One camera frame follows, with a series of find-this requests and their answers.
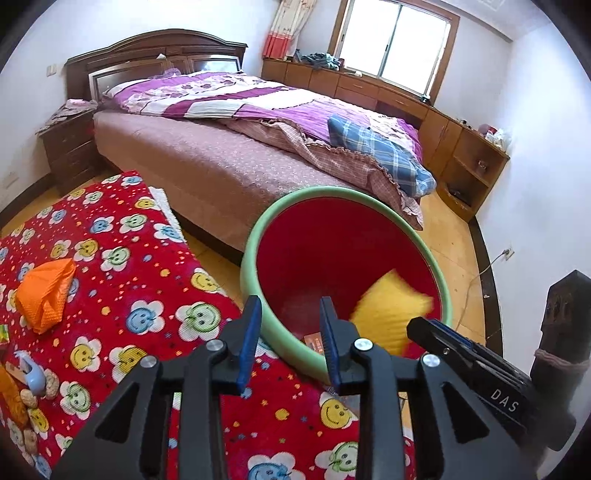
folded clothes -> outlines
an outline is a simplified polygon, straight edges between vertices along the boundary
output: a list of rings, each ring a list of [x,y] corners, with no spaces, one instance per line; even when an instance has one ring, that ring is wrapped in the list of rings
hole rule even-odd
[[[61,322],[76,264],[71,258],[33,268],[17,288],[15,303],[33,331],[42,334]]]

blue plaid cloth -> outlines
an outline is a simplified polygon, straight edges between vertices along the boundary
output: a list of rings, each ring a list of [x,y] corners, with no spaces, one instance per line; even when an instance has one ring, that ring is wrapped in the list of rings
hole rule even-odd
[[[431,175],[411,152],[370,128],[333,115],[328,120],[330,144],[375,158],[404,193],[413,198],[428,195],[437,186]]]

wall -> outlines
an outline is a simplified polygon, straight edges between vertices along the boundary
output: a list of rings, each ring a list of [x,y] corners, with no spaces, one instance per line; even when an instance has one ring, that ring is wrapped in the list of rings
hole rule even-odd
[[[298,48],[303,54],[326,51],[340,0],[317,0],[303,28]],[[501,91],[511,43],[490,29],[461,17],[456,42],[435,107],[474,127],[491,124]]]
[[[577,269],[591,276],[591,82],[554,25],[514,43],[497,125],[511,129],[511,160],[477,217],[501,305],[504,356],[528,372],[549,286]],[[571,404],[577,428],[591,410],[591,373]],[[548,472],[562,453],[550,454]]]
[[[139,33],[186,28],[244,42],[243,67],[261,71],[261,52],[278,0],[57,0],[33,24],[0,73],[0,210],[49,172],[35,130],[66,100],[62,67],[70,57]],[[57,64],[58,74],[46,77]]]

curtain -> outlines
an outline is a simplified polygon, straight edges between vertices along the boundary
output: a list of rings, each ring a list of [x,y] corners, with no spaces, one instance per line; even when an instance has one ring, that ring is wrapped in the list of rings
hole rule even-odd
[[[297,37],[304,28],[316,0],[281,0],[263,57],[282,60],[296,51]]]

wooden dresser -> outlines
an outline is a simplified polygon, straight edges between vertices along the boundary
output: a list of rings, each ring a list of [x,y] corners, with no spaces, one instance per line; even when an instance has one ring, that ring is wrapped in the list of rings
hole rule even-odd
[[[40,135],[61,195],[92,179],[104,168],[95,145],[94,113],[71,116]]]
[[[436,178],[439,196],[467,222],[509,160],[478,132],[383,80],[271,59],[264,60],[261,76],[406,120],[418,129],[423,164]]]

